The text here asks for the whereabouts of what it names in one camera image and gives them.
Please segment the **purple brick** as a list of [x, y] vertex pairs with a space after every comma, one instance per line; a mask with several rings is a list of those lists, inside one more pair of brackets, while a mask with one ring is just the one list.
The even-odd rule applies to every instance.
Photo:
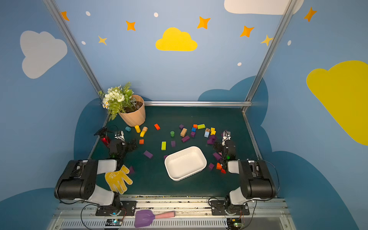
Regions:
[[189, 136], [185, 136], [185, 137], [182, 138], [182, 142], [183, 143], [185, 143], [185, 142], [187, 142], [189, 140], [190, 140], [190, 137]]
[[213, 156], [216, 158], [217, 161], [220, 161], [222, 158], [222, 156], [217, 152], [213, 153]]
[[152, 153], [150, 153], [149, 151], [145, 151], [144, 153], [143, 153], [146, 157], [148, 157], [149, 159], [151, 159], [152, 157], [153, 157], [153, 154]]

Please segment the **white plastic storage bin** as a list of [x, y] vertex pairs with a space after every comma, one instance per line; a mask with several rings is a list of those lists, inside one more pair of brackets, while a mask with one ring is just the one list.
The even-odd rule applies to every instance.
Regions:
[[207, 159], [199, 147], [191, 146], [168, 155], [164, 164], [168, 176], [178, 182], [205, 169]]

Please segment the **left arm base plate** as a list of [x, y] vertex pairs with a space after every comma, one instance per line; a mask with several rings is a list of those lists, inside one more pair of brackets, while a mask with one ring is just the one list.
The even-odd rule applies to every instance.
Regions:
[[98, 217], [134, 216], [136, 205], [137, 201], [121, 200], [120, 203], [110, 206], [99, 206], [95, 215]]

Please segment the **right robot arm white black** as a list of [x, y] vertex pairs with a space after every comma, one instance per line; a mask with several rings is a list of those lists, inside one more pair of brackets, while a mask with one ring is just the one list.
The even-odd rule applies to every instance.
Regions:
[[217, 154], [216, 168], [222, 173], [237, 174], [240, 185], [226, 196], [224, 206], [242, 206], [250, 201], [268, 201], [277, 197], [279, 186], [276, 186], [268, 169], [268, 162], [259, 160], [236, 159], [236, 145], [228, 131], [223, 131], [222, 140], [214, 142]]

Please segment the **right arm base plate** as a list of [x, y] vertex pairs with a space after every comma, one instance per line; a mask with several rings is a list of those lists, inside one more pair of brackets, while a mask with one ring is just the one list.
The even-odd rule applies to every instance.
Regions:
[[213, 216], [248, 216], [250, 211], [248, 205], [233, 205], [226, 200], [210, 200], [210, 209]]

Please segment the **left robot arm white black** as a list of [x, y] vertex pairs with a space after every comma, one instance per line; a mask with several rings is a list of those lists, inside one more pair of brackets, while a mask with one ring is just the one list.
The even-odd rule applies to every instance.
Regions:
[[69, 161], [55, 186], [55, 198], [64, 204], [70, 200], [69, 205], [85, 201], [102, 207], [119, 208], [119, 195], [133, 184], [124, 159], [136, 148], [136, 139], [127, 141], [124, 132], [120, 131], [109, 143], [107, 160]]

